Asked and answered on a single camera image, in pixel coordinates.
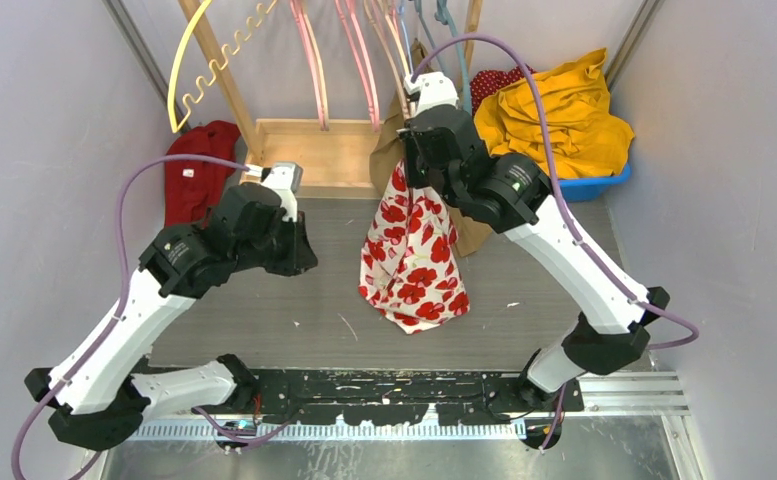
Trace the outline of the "tan brown skirt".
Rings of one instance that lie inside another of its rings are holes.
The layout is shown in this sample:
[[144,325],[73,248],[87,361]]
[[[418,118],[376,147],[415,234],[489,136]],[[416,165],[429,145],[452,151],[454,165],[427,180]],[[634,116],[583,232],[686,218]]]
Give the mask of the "tan brown skirt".
[[465,148],[448,147],[446,137],[435,131],[415,132],[409,138],[398,135],[403,116],[397,94],[383,123],[379,140],[370,155],[370,178],[375,189],[384,195],[397,166],[423,167],[429,186],[436,191],[436,198],[447,206],[458,238],[455,250],[461,257],[478,251],[492,234],[491,227],[468,217],[456,207],[450,175],[458,170],[457,154]]

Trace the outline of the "white red floral garment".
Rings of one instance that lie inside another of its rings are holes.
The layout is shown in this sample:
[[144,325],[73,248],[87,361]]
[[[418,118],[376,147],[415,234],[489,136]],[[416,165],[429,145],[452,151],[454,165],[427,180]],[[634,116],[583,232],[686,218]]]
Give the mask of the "white red floral garment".
[[470,311],[453,246],[458,232],[430,187],[392,171],[360,254],[358,291],[384,319],[414,335]]

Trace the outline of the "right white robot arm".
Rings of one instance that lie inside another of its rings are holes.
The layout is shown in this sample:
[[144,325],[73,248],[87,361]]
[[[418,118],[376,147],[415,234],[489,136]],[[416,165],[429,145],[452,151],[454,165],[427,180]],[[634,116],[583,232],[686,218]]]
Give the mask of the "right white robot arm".
[[653,308],[670,300],[661,287],[631,278],[559,206],[550,177],[526,155],[492,155],[470,115],[450,105],[418,113],[398,131],[405,175],[443,201],[504,235],[538,261],[580,308],[575,326],[535,353],[518,388],[531,410],[546,409],[559,389],[584,374],[608,375],[647,349]]

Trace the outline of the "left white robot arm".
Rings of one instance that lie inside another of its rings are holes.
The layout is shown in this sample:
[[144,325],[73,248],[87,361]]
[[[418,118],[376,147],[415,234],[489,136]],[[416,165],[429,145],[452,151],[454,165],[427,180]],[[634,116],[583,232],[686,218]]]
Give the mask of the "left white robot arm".
[[260,268],[291,277],[317,263],[293,187],[232,187],[204,220],[163,228],[141,254],[127,294],[63,362],[33,369],[26,387],[51,408],[58,441],[97,452],[183,410],[244,412],[258,381],[233,354],[158,374],[140,373],[138,365],[173,321],[232,275]]

